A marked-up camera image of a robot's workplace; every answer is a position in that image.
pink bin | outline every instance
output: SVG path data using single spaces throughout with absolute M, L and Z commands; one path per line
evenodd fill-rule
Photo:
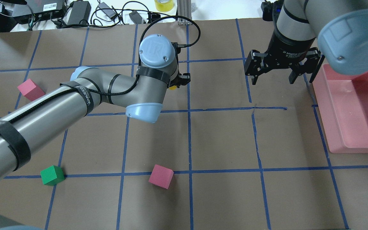
M 313 87 L 330 152 L 368 153 L 368 72 L 347 76 L 325 64 Z

green cube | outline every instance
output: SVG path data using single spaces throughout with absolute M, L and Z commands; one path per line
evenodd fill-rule
M 55 165 L 42 170 L 41 177 L 42 177 L 42 183 L 44 185 L 49 185 L 49 186 L 54 186 L 57 183 L 65 179 L 65 176 L 63 176 L 62 169 Z

white label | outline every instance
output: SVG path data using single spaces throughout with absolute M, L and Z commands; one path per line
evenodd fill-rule
M 56 9 L 56 5 L 57 5 L 56 3 L 43 5 L 43 11 Z

cube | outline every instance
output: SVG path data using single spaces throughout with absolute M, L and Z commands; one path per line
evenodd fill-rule
M 30 101 L 35 101 L 36 99 L 45 95 L 45 92 L 31 79 L 28 79 L 20 84 L 18 89 L 22 95 L 28 98 Z
M 153 185 L 160 186 L 161 188 L 168 189 L 173 174 L 173 170 L 167 169 L 163 166 L 155 165 L 153 172 L 151 172 L 149 182 Z
M 55 165 L 42 170 L 41 177 L 42 183 L 49 186 L 54 186 L 65 179 L 62 169 Z

yellow tape roll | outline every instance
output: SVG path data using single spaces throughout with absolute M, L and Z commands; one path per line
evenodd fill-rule
M 160 12 L 170 11 L 174 6 L 173 0 L 154 0 L 154 3 L 156 4 L 156 9 Z

